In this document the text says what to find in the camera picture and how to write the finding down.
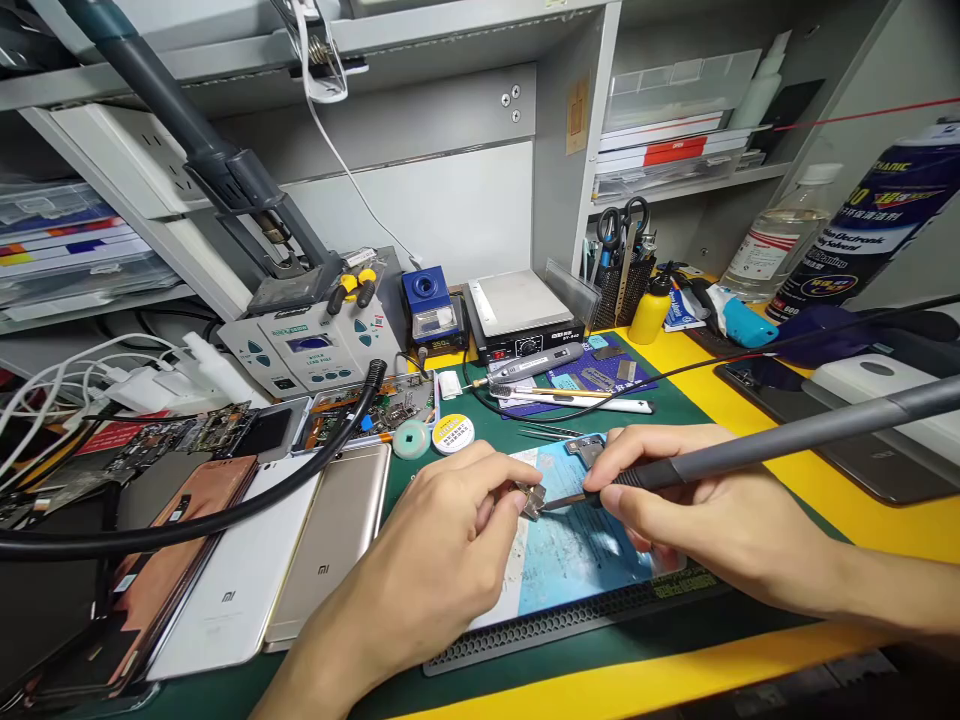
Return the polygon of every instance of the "black phone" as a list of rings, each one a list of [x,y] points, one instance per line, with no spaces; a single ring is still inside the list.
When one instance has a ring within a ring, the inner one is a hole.
[[[718,365],[714,373],[779,423],[847,404],[770,357]],[[960,467],[896,430],[827,443],[814,451],[888,505],[960,494]]]

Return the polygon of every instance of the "cleaning solvent can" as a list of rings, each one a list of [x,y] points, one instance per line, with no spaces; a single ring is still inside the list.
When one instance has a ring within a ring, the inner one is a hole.
[[[887,148],[767,307],[788,320],[858,295],[960,189],[960,122],[941,119]]]

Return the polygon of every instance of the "storage box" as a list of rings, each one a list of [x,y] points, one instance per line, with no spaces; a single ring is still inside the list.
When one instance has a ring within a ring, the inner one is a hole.
[[[616,75],[603,132],[732,110],[743,99],[760,54],[757,48]]]
[[[0,190],[0,236],[46,230],[114,217],[87,183],[50,183],[26,190]]]
[[[161,290],[180,277],[150,251],[0,280],[0,315],[23,321],[108,305],[124,295]]]
[[[672,163],[598,174],[593,182],[593,200],[607,202],[662,185],[727,177],[736,169],[742,154],[743,147]]]

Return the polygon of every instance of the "soldering iron handle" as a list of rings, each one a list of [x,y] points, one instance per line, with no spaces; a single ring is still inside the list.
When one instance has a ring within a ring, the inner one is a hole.
[[[630,468],[620,477],[624,485],[662,490],[957,409],[960,375]]]

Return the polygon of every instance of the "person's right hand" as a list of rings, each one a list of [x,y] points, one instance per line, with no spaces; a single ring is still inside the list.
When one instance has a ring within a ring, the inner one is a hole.
[[[583,486],[627,527],[640,552],[665,545],[770,605],[827,616],[842,604],[843,544],[827,537],[766,469],[666,491],[611,485],[639,458],[682,455],[733,438],[717,425],[632,425],[607,435]]]

